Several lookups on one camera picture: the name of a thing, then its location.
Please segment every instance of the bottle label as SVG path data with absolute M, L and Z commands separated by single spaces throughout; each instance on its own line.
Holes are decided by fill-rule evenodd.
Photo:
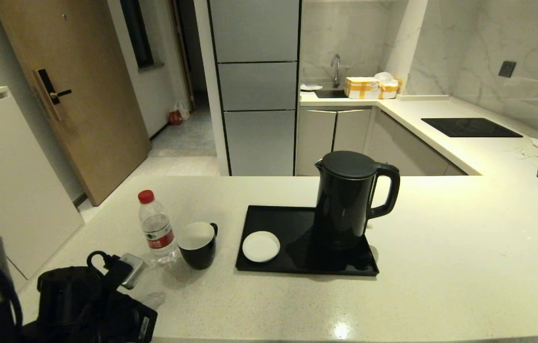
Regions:
M 160 230 L 147 232 L 145 236 L 151 249 L 160 249 L 167 247 L 173 241 L 173 230 L 171 230 L 171 224 L 167 224 Z

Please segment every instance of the red bottle cap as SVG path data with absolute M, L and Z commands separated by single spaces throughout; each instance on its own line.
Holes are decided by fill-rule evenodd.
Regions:
M 149 204 L 154 201 L 154 193 L 149 189 L 141 191 L 140 194 L 138 194 L 138 200 L 140 200 L 142 204 Z

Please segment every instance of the window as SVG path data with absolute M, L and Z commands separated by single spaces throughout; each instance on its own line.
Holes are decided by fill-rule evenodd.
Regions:
M 148 35 L 144 26 L 144 18 L 140 9 L 139 0 L 121 0 L 122 13 L 125 15 L 129 38 L 133 46 L 135 60 L 138 61 L 138 68 L 145 68 L 154 65 L 152 59 L 151 45 L 148 42 Z

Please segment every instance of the plastic water bottle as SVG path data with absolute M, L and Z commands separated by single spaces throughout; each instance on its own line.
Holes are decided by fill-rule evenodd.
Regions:
M 167 213 L 150 190 L 138 194 L 140 224 L 148 247 L 156 256 L 167 256 L 174 251 L 173 230 Z

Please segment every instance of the kettle lid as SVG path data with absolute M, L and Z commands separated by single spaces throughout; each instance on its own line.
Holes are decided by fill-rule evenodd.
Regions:
M 322 165 L 330 174 L 347 179 L 363 180 L 377 172 L 377 162 L 354 151 L 333 151 L 322 158 Z

